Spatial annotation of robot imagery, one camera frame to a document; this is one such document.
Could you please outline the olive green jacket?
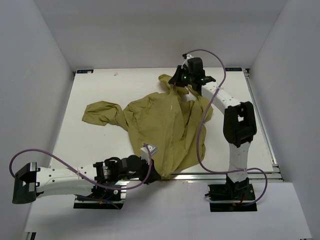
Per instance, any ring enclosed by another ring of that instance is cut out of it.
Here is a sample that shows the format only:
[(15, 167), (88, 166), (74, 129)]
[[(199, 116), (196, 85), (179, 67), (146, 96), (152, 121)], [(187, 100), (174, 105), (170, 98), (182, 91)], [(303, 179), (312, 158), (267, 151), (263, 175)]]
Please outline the olive green jacket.
[(98, 101), (86, 106), (82, 121), (92, 125), (119, 126), (128, 132), (135, 154), (143, 143), (154, 145), (154, 167), (165, 178), (199, 163), (205, 157), (206, 127), (212, 118), (209, 100), (190, 86), (174, 87), (171, 76), (158, 77), (164, 92), (153, 92), (130, 102), (125, 108)]

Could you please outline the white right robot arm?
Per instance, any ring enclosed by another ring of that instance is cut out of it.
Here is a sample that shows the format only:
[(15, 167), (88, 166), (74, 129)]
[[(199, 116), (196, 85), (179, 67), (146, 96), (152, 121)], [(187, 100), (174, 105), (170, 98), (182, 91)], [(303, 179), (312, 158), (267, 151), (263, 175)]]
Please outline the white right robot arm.
[(241, 183), (248, 180), (248, 152), (257, 133), (254, 106), (250, 101), (240, 101), (227, 93), (222, 84), (206, 75), (200, 57), (183, 56), (169, 84), (176, 87), (191, 86), (201, 97), (209, 100), (223, 114), (223, 135), (229, 143), (229, 168), (226, 195), (236, 200), (244, 193)]

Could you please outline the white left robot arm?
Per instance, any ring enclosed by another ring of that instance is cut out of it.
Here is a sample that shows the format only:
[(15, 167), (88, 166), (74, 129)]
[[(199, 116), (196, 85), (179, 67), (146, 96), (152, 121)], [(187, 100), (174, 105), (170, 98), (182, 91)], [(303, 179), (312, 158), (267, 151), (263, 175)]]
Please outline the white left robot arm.
[(38, 167), (26, 164), (14, 176), (12, 203), (28, 204), (38, 198), (54, 195), (75, 195), (80, 201), (119, 202), (119, 181), (139, 179), (151, 184), (161, 179), (154, 162), (136, 155), (111, 157), (101, 162), (68, 168)]

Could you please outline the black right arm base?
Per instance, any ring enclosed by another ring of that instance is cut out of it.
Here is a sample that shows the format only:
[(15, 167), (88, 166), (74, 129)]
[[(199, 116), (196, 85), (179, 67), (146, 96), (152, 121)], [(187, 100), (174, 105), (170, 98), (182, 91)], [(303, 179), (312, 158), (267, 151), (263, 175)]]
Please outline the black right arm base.
[(208, 185), (210, 211), (214, 213), (227, 212), (257, 212), (257, 204), (253, 185), (249, 178), (240, 182), (232, 182), (227, 176), (225, 184)]

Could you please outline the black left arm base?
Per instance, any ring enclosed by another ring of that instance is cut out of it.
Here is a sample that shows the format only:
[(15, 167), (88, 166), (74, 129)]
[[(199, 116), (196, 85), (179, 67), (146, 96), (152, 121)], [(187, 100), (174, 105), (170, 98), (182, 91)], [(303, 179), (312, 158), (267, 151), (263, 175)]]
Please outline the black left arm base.
[(111, 190), (98, 186), (91, 189), (88, 196), (76, 196), (73, 208), (87, 210), (121, 210), (126, 198), (126, 190)]

